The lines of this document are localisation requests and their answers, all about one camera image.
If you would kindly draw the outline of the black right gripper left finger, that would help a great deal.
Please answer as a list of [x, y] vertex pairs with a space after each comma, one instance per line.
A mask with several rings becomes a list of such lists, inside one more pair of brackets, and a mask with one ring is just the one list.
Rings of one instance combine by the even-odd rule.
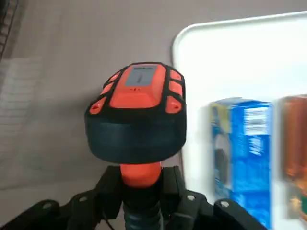
[[107, 167], [94, 189], [74, 195], [68, 203], [39, 201], [1, 226], [2, 230], [93, 230], [116, 219], [121, 207], [122, 179], [118, 166]]

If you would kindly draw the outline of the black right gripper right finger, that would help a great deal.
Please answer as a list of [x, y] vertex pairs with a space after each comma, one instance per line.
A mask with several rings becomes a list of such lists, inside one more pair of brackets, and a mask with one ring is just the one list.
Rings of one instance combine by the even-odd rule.
[[224, 198], [210, 204], [205, 195], [184, 186], [177, 166], [164, 167], [160, 178], [165, 230], [265, 230], [237, 202]]

